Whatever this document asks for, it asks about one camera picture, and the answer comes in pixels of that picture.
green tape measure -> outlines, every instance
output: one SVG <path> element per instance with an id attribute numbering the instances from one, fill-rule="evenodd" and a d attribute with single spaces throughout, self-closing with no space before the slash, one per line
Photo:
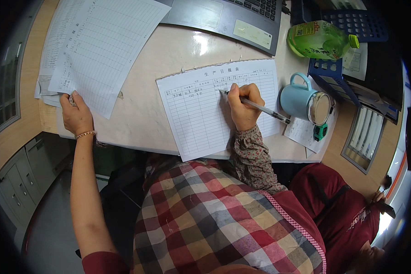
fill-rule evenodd
<path id="1" fill-rule="evenodd" d="M 324 138 L 324 136 L 326 136 L 327 134 L 327 124 L 324 123 L 321 126 L 316 125 L 314 127 L 314 139 L 315 141 L 319 142 L 321 141 L 321 139 Z"/>

ballpoint pen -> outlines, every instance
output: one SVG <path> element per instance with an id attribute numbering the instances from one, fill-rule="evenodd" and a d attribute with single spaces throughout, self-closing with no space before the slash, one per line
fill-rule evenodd
<path id="1" fill-rule="evenodd" d="M 227 90 L 219 90 L 223 95 L 227 95 L 228 91 Z M 279 119 L 280 122 L 285 123 L 285 124 L 289 124 L 290 120 L 288 118 L 286 118 L 285 116 L 281 115 L 280 113 L 277 113 L 275 111 L 270 110 L 267 107 L 263 107 L 259 104 L 256 104 L 255 102 L 252 102 L 250 100 L 248 100 L 245 97 L 240 96 L 241 102 L 247 103 L 248 105 L 251 105 L 257 109 L 259 109 L 262 112 L 265 112 L 266 114 Z"/>

green bottle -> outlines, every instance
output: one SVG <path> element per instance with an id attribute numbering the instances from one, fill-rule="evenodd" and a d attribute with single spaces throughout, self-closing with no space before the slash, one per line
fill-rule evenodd
<path id="1" fill-rule="evenodd" d="M 287 43 L 300 57 L 340 59 L 350 47 L 359 48 L 356 35 L 347 35 L 324 20 L 295 25 L 288 31 Z"/>

green cap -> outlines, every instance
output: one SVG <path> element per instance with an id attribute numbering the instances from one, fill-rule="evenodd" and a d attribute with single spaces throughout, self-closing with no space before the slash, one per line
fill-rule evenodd
<path id="1" fill-rule="evenodd" d="M 348 42 L 352 48 L 358 49 L 359 48 L 359 41 L 356 35 L 349 34 L 348 35 Z"/>

mug handle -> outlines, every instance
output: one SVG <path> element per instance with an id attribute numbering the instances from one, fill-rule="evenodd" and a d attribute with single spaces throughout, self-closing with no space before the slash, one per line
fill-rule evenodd
<path id="1" fill-rule="evenodd" d="M 295 78 L 297 75 L 300 76 L 301 78 L 303 78 L 303 80 L 305 80 L 306 85 L 308 86 L 308 90 L 311 90 L 311 89 L 312 89 L 311 82 L 310 82 L 309 79 L 306 77 L 306 75 L 302 74 L 301 72 L 296 72 L 296 73 L 292 74 L 292 76 L 290 77 L 290 80 L 289 80 L 289 84 L 290 84 L 290 85 L 293 85 L 293 84 L 294 84 L 294 78 Z"/>

